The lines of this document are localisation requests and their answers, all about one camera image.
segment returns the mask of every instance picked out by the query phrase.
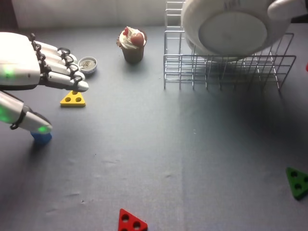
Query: green triangular block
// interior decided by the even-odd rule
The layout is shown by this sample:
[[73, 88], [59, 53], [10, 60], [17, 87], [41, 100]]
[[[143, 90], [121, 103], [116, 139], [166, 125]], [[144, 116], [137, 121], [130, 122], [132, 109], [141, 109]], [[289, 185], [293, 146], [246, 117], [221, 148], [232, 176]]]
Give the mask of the green triangular block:
[[308, 174], [290, 167], [286, 172], [293, 197], [296, 200], [302, 199], [308, 193]]

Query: whipped cream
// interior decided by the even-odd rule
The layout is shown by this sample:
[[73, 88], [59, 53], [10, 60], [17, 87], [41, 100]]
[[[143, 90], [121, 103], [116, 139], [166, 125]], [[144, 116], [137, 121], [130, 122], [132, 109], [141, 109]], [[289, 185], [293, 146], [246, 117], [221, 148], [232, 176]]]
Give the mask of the whipped cream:
[[131, 40], [130, 40], [130, 38], [131, 38], [133, 35], [136, 35], [136, 34], [138, 34], [138, 33], [141, 33], [141, 34], [142, 34], [143, 40], [144, 40], [143, 45], [145, 45], [146, 41], [145, 41], [145, 39], [144, 39], [144, 34], [143, 34], [141, 31], [139, 31], [139, 30], [137, 30], [137, 29], [133, 29], [133, 28], [131, 28], [131, 27], [129, 27], [129, 26], [127, 26], [127, 28], [128, 28], [128, 35], [127, 35], [127, 36], [123, 35], [123, 32], [124, 32], [124, 31], [122, 31], [122, 33], [120, 34], [120, 37], [119, 37], [119, 41], [120, 41], [120, 43], [122, 44], [122, 46], [123, 46], [124, 48], [126, 48], [126, 49], [137, 49], [137, 48], [139, 48], [139, 47], [133, 45], [132, 42], [131, 42]]

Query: cupcake wrapper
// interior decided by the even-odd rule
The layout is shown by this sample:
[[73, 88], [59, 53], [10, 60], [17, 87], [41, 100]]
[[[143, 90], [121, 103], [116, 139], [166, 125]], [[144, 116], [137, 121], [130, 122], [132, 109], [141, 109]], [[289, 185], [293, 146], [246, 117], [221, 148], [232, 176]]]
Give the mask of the cupcake wrapper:
[[[144, 31], [142, 30], [139, 30], [139, 31], [141, 31], [144, 34], [144, 40], [145, 40], [144, 46], [145, 46], [147, 43], [148, 37], [146, 36], [146, 33]], [[125, 60], [130, 64], [136, 64], [140, 62], [143, 59], [144, 46], [136, 48], [136, 49], [126, 49], [125, 47], [122, 46], [119, 40], [120, 35], [118, 36], [118, 39], [116, 40], [116, 44], [118, 45], [119, 48], [121, 48]]]

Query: tabletop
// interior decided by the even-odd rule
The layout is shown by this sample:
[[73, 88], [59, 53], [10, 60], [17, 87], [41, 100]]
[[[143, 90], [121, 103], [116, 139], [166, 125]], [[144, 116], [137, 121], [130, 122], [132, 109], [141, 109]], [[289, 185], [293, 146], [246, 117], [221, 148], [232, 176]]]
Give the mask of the tabletop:
[[116, 231], [120, 208], [149, 231], [302, 231], [285, 169], [308, 173], [308, 25], [278, 93], [163, 87], [164, 28], [142, 28], [143, 60], [127, 64], [122, 28], [33, 30], [37, 40], [93, 56], [86, 107], [61, 108], [68, 91], [13, 92], [47, 117], [53, 138], [0, 124], [1, 231]]

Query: red triangle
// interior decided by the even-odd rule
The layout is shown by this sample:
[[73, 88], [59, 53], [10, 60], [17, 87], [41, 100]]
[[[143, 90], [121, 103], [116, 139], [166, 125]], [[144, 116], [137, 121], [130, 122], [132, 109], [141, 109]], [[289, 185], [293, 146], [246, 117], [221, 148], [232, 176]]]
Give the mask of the red triangle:
[[118, 231], [147, 231], [148, 225], [128, 211], [120, 209]]

